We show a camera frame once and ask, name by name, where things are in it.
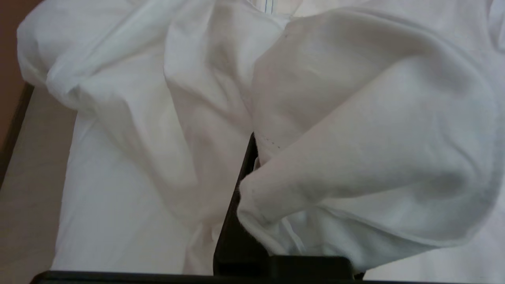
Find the crumpled fabric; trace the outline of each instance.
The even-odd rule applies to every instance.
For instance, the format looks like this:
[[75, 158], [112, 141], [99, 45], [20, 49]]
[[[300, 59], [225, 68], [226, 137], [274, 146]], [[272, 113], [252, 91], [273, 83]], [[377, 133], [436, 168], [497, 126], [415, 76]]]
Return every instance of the crumpled fabric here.
[[[193, 234], [184, 272], [212, 271], [252, 131], [262, 166], [241, 185], [242, 224], [272, 253], [344, 255], [362, 271], [463, 244], [493, 209], [503, 22], [481, 14], [496, 2], [294, 19], [238, 0], [98, 1], [95, 20], [75, 17], [89, 2], [45, 1], [18, 30], [19, 61], [146, 170]], [[73, 32], [79, 20], [95, 25]]]

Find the brown wall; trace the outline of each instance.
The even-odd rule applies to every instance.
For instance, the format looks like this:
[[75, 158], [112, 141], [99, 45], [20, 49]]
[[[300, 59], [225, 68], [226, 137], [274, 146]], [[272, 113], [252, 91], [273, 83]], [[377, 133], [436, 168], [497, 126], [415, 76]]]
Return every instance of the brown wall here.
[[0, 149], [21, 99], [23, 78], [16, 56], [16, 29], [41, 0], [0, 0]]

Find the black object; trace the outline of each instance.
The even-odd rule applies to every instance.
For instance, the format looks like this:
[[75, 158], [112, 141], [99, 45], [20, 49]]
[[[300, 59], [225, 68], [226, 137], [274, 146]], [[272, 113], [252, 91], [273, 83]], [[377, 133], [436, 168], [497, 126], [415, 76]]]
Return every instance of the black object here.
[[269, 256], [239, 223], [240, 182], [254, 170], [258, 149], [251, 135], [223, 228], [214, 252], [214, 275], [268, 278], [353, 279], [343, 257]]

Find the wrinkled cloth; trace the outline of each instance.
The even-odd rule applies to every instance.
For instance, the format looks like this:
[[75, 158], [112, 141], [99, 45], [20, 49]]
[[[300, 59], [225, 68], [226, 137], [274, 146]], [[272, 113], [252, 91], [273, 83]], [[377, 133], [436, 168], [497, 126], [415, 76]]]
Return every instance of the wrinkled cloth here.
[[[246, 1], [104, 13], [97, 2], [95, 21], [74, 19], [93, 6], [77, 3], [46, 1], [22, 23], [23, 75], [96, 116], [149, 174], [193, 234], [185, 272], [211, 271], [252, 131], [262, 166], [238, 214], [272, 253], [344, 255], [367, 270], [463, 244], [494, 207], [503, 22], [485, 13], [497, 1], [456, 12], [373, 1], [293, 21]], [[306, 3], [288, 13], [311, 14]], [[79, 20], [95, 24], [74, 33]]]

